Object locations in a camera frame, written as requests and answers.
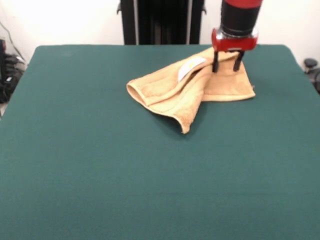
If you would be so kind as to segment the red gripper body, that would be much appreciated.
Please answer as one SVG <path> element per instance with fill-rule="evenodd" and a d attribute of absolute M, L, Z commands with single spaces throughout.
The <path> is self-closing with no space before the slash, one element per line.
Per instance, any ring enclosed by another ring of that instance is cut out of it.
<path fill-rule="evenodd" d="M 258 35 L 256 28 L 244 37 L 227 35 L 220 28 L 214 28 L 211 35 L 212 47 L 215 52 L 251 51 L 257 45 Z"/>

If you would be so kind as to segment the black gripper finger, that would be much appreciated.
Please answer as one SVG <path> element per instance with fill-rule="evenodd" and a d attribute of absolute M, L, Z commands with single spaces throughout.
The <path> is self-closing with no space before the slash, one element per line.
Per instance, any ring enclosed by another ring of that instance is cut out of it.
<path fill-rule="evenodd" d="M 236 58 L 236 60 L 234 62 L 234 65 L 233 65 L 233 71 L 234 72 L 237 72 L 240 69 L 241 62 L 242 62 L 242 59 L 243 59 L 244 55 L 245 55 L 244 51 L 239 51 L 238 52 L 237 58 Z"/>
<path fill-rule="evenodd" d="M 213 62 L 212 62 L 212 72 L 217 73 L 219 69 L 219 52 L 214 51 Z"/>

